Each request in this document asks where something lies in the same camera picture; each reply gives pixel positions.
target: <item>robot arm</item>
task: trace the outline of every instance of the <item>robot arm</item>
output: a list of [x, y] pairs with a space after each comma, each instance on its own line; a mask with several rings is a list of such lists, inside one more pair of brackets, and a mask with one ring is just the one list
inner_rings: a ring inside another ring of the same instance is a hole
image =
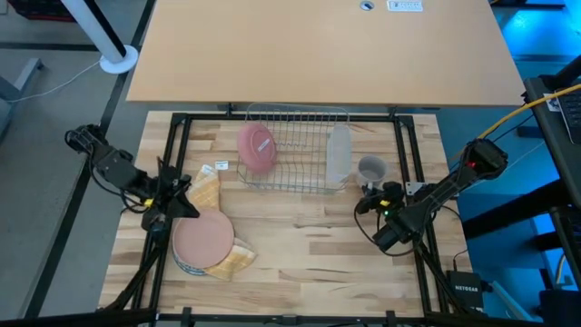
[[120, 192], [107, 190], [100, 185], [106, 191], [120, 195], [125, 205], [126, 195], [139, 199], [139, 204], [147, 208], [142, 219], [144, 230], [162, 229], [166, 219], [200, 216], [185, 196], [192, 178], [181, 175], [175, 167], [163, 163], [159, 158], [158, 176], [152, 178], [133, 165], [132, 155], [109, 145], [100, 127], [93, 124], [68, 131], [64, 141], [77, 153], [87, 154], [91, 176], [97, 183], [94, 172]]

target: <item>sticker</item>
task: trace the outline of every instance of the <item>sticker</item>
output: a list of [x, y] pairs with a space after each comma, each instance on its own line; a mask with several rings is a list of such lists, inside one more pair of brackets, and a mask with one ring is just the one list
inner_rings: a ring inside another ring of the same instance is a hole
[[228, 170], [228, 162], [227, 161], [216, 162], [216, 164], [214, 166], [216, 167], [216, 170]]
[[271, 139], [264, 140], [264, 142], [262, 142], [261, 146], [258, 147], [258, 152], [264, 150], [264, 148], [266, 147], [266, 145], [268, 145], [270, 142], [271, 142]]
[[421, 13], [424, 11], [424, 6], [421, 0], [388, 0], [388, 10], [393, 12]]
[[202, 173], [211, 174], [212, 173], [212, 167], [209, 166], [209, 165], [207, 165], [207, 164], [203, 165], [202, 166]]
[[558, 98], [552, 98], [547, 100], [547, 107], [549, 111], [553, 113], [560, 113], [561, 112], [561, 104], [559, 103]]

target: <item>beige desk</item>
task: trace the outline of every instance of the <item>beige desk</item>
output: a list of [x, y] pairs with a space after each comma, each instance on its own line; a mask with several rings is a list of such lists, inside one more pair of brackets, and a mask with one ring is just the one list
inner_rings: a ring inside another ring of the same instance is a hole
[[516, 106], [487, 0], [162, 0], [129, 101]]
[[[149, 174], [156, 173], [155, 157], [163, 154], [171, 116], [170, 112], [150, 112], [147, 117], [136, 165]], [[428, 182], [437, 182], [448, 174], [448, 167], [436, 116], [415, 115], [414, 120], [424, 174]], [[191, 306], [198, 314], [375, 317], [394, 310], [398, 317], [421, 316], [414, 257], [389, 258], [364, 238], [353, 220], [353, 206], [360, 198], [355, 182], [350, 181], [335, 195], [247, 188], [238, 181], [235, 168], [236, 134], [242, 124], [194, 121], [183, 172], [195, 175], [203, 164], [230, 161], [231, 169], [220, 172], [221, 210], [231, 218], [236, 233], [256, 249], [258, 258], [235, 274], [232, 282], [221, 282], [183, 272], [168, 253], [159, 310], [179, 313], [182, 307]], [[350, 130], [353, 167], [361, 156], [376, 154], [392, 167], [387, 179], [401, 181], [393, 124], [351, 123]], [[406, 137], [404, 143], [411, 179], [415, 180]], [[456, 208], [454, 202], [448, 205]], [[360, 219], [368, 233], [373, 233], [375, 215]], [[133, 213], [121, 218], [100, 306], [114, 300], [138, 269], [145, 238], [140, 222], [141, 216]], [[454, 254], [466, 249], [462, 224], [455, 214], [443, 209], [434, 229], [442, 268], [451, 269]], [[406, 249], [399, 244], [391, 251]], [[470, 269], [466, 254], [458, 257], [458, 266]], [[150, 273], [146, 282], [143, 305], [149, 302], [152, 276]], [[436, 310], [437, 295], [430, 274], [428, 286]]]

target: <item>gray mug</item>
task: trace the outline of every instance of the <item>gray mug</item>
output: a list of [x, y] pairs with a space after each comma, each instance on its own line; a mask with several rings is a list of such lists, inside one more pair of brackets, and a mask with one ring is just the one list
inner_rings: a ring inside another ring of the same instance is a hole
[[376, 188], [381, 187], [381, 182], [388, 175], [388, 164], [375, 155], [367, 155], [357, 164], [357, 184]]

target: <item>yellow cable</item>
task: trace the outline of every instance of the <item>yellow cable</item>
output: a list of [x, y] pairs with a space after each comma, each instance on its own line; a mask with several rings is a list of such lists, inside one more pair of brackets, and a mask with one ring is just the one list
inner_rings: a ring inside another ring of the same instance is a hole
[[561, 275], [563, 274], [563, 263], [565, 263], [565, 254], [561, 254], [561, 259], [559, 259], [559, 264], [557, 265], [556, 268], [556, 278], [555, 278], [555, 284], [559, 285], [559, 283], [561, 282]]
[[[477, 138], [487, 137], [490, 133], [492, 133], [500, 125], [505, 123], [508, 119], [516, 116], [517, 114], [524, 112], [526, 109], [534, 107], [535, 105], [538, 105], [538, 104], [542, 104], [546, 100], [554, 99], [554, 98], [559, 97], [563, 94], [568, 94], [568, 93], [571, 93], [571, 92], [579, 90], [579, 89], [581, 89], [581, 84], [573, 85], [571, 87], [566, 88], [565, 90], [559, 91], [559, 92], [554, 93], [554, 94], [547, 95], [547, 96], [542, 97], [536, 101], [533, 101], [532, 103], [525, 104], [525, 105], [521, 106], [520, 108], [516, 109], [515, 111], [513, 111], [512, 113], [507, 114], [506, 116], [502, 117], [499, 121], [497, 121], [495, 124], [490, 126], [486, 131], [484, 131], [484, 133], [479, 135]], [[456, 159], [458, 159], [462, 155], [463, 151], [464, 151], [464, 148], [462, 148], [462, 150], [460, 150], [457, 154], [454, 154], [454, 156], [452, 158], [450, 158], [450, 161], [452, 162], [452, 161], [455, 161]]]

